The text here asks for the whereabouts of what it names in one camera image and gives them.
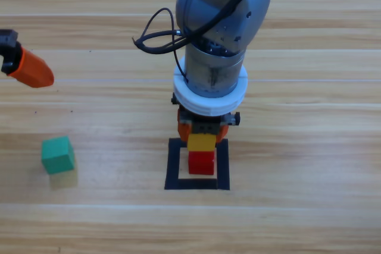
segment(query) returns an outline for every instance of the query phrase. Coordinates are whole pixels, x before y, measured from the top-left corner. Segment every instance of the white ring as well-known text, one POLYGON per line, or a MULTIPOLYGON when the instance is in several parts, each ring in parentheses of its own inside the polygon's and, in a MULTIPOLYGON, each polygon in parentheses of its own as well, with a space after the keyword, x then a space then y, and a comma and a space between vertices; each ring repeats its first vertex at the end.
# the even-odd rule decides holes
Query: white ring
MULTIPOLYGON (((180 61, 180 66, 185 70, 184 57, 180 61)), ((179 68, 176 67, 173 74, 173 88, 177 100, 187 110, 203 116, 221 116, 233 112, 242 103, 248 88, 248 73, 242 66, 237 86, 230 94, 222 98, 205 98, 188 88, 179 68)))

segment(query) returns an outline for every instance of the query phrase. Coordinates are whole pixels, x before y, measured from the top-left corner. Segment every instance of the black square outline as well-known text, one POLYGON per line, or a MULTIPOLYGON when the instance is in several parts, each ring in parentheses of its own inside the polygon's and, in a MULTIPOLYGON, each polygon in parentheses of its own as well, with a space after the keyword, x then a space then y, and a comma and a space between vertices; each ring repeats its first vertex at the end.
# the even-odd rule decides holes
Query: black square outline
POLYGON ((229 142, 227 139, 216 144, 217 178, 179 178, 181 148, 186 148, 186 142, 181 141, 180 138, 169 139, 165 190, 230 190, 229 142))

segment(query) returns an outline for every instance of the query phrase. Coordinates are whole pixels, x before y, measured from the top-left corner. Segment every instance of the yellow block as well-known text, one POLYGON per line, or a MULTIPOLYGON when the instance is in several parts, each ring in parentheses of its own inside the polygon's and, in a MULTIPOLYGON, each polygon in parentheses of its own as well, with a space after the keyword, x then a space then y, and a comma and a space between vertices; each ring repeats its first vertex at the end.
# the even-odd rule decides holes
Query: yellow block
POLYGON ((216 147, 217 136, 212 134, 190 134, 188 138, 188 151, 209 152, 216 147))

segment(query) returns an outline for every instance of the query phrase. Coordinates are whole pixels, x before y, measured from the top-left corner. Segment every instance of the wood grain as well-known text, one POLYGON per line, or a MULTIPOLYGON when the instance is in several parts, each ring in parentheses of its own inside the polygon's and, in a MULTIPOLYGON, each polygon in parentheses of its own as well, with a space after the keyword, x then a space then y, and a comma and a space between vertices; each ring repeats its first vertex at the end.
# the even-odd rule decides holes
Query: wood grain
POLYGON ((380 254, 381 0, 272 0, 229 192, 163 189, 174 59, 131 37, 175 1, 0 0, 56 78, 0 76, 0 253, 380 254), (63 135, 76 170, 49 177, 41 142, 63 135))

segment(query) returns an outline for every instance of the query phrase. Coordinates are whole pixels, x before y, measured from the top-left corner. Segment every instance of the black cable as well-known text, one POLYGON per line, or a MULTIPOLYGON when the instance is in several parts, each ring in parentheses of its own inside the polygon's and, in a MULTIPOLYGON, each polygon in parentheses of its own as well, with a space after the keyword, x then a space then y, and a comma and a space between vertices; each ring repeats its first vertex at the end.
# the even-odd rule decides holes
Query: black cable
POLYGON ((174 36, 173 36, 173 41, 168 43, 168 44, 166 44, 166 45, 164 45, 164 46, 154 47, 154 48, 147 47, 147 46, 144 45, 143 42, 145 40, 142 37, 140 37, 140 39, 138 39, 138 40, 134 40, 134 38, 133 38, 133 42, 134 42, 135 46, 138 49, 140 49, 140 50, 142 50, 142 51, 144 51, 146 53, 149 53, 149 54, 161 55, 161 54, 167 54, 167 53, 170 53, 170 52, 174 52, 177 49, 180 49, 180 48, 186 46, 187 44, 193 42, 198 37, 201 37, 203 34, 205 34, 207 31, 209 31, 215 25, 217 25, 222 19, 224 19, 224 18, 228 17, 229 15, 231 15, 232 12, 234 12, 236 6, 241 1, 242 0, 230 0, 220 10, 220 12, 211 21, 209 21, 207 24, 205 24, 204 26, 202 26, 199 29, 195 30, 194 32, 189 33, 186 36, 182 36, 182 37, 178 38, 177 40, 174 40, 174 36))
MULTIPOLYGON (((141 42, 144 42, 148 39, 152 39, 152 38, 156 38, 156 37, 161 37, 161 36, 167 36, 167 35, 172 35, 172 44, 174 45, 175 41, 174 41, 174 37, 177 36, 177 30, 174 29, 174 18, 173 18, 173 13, 172 11, 170 11, 168 8, 162 8, 160 9, 159 11, 157 11, 152 17, 151 19, 148 21, 148 24, 147 26, 145 27, 143 33, 142 33, 142 36, 140 37, 139 41, 141 42), (162 31, 162 32, 156 32, 156 33, 152 33, 152 34, 149 34, 147 36, 145 36, 145 33, 147 32, 148 28, 150 27, 152 21, 155 19, 155 17, 163 12, 163 11, 168 11, 170 17, 171 17, 171 25, 172 25, 172 31, 162 31)), ((179 68, 180 70, 180 73, 181 75, 184 77, 184 79, 186 80, 186 82, 188 82, 189 80, 187 79, 186 77, 186 74, 183 72, 181 66, 180 66, 180 63, 179 63, 179 59, 177 57, 177 52, 176 52, 176 49, 173 50, 173 54, 174 54, 174 59, 176 61, 176 64, 177 64, 177 67, 179 68)))

